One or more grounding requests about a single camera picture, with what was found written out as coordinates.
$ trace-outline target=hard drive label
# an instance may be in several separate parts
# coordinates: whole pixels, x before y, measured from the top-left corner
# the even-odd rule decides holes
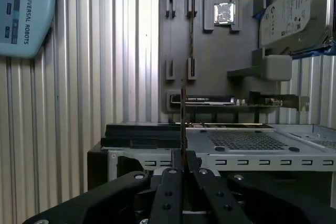
[[[311,0],[276,0],[269,5],[260,23],[261,45],[302,31],[310,19]]]

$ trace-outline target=slot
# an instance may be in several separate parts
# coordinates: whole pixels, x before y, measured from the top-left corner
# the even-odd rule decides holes
[[[270,160],[259,160],[259,165],[270,165],[271,161]]]
[[[215,161],[216,161],[215,165],[226,165],[227,164],[226,159],[216,159]]]
[[[313,160],[302,160],[302,165],[312,165]]]
[[[243,160],[243,159],[238,160],[237,165],[248,165],[248,160]]]
[[[188,79],[196,80],[196,59],[188,58]]]
[[[281,160],[280,165],[291,165],[292,164],[292,160]]]
[[[145,161],[145,166],[156,166],[156,161]]]
[[[334,165],[334,160],[323,160],[323,165]]]
[[[172,163],[170,161],[160,161],[160,166],[171,167]]]

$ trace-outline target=corrugated metal wall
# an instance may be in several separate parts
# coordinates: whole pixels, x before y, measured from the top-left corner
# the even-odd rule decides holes
[[[0,58],[0,224],[21,223],[86,190],[86,152],[109,122],[160,119],[158,0],[57,0],[36,59]],[[336,127],[334,57],[296,61],[284,93],[309,113],[269,123]]]

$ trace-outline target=perforated metal plate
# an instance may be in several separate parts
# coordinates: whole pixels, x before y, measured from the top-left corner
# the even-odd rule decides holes
[[[312,142],[336,151],[336,142],[334,141],[312,141]]]
[[[231,150],[284,150],[288,147],[261,131],[209,131],[207,137],[216,146]]]

